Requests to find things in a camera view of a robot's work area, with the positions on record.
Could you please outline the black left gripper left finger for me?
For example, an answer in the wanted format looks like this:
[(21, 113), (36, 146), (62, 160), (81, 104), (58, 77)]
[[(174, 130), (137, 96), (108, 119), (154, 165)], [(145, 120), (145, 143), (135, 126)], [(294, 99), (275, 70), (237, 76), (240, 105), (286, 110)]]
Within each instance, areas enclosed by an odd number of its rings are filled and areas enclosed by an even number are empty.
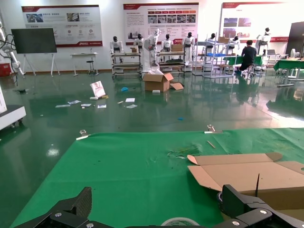
[(84, 187), (73, 198), (58, 201), (47, 213), (18, 225), (18, 228), (103, 228), (88, 219), (92, 210), (92, 188)]

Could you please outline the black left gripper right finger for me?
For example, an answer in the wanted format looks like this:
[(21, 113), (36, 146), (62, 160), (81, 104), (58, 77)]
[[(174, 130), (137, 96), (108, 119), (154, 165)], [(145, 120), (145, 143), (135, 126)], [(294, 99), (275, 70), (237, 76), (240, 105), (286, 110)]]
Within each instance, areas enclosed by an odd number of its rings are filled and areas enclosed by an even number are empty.
[(218, 207), (230, 219), (216, 228), (302, 228), (304, 222), (274, 210), (256, 196), (238, 192), (226, 184), (217, 194)]

